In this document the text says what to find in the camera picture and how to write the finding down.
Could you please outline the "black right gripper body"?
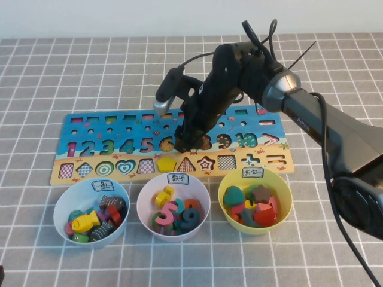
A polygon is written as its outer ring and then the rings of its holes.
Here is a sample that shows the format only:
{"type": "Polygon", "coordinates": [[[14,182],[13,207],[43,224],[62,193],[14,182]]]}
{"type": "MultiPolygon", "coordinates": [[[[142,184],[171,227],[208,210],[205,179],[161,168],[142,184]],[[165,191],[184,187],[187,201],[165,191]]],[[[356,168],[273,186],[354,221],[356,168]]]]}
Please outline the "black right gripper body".
{"type": "Polygon", "coordinates": [[[238,95],[237,76],[209,74],[195,89],[193,96],[181,105],[184,112],[183,131],[187,135],[207,133],[238,95]]]}

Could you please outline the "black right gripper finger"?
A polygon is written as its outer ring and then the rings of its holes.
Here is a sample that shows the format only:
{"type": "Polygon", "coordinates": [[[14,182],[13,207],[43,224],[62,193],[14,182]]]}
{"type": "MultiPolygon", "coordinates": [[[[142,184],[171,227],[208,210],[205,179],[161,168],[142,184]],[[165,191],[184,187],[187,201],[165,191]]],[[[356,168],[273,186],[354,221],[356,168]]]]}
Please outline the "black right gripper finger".
{"type": "Polygon", "coordinates": [[[185,132],[185,125],[177,126],[175,133],[174,148],[179,152],[190,151],[190,145],[187,142],[187,133],[185,132]]]}
{"type": "Polygon", "coordinates": [[[204,136],[206,131],[195,129],[192,134],[192,149],[201,149],[204,145],[204,136]]]}

